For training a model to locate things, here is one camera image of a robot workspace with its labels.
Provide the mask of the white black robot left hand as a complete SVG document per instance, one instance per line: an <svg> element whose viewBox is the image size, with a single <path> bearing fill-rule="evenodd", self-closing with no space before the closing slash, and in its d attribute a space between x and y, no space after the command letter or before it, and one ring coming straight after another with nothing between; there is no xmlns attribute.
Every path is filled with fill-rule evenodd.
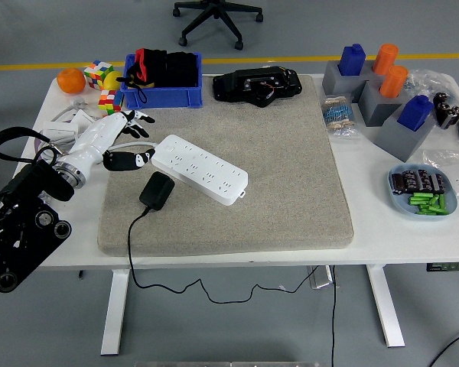
<svg viewBox="0 0 459 367"><path fill-rule="evenodd" d="M58 159L56 169L87 178L121 133L131 134L134 138L148 137L138 120L155 122L152 117L136 110L116 112L97 120L76 140L69 153Z"/></svg>

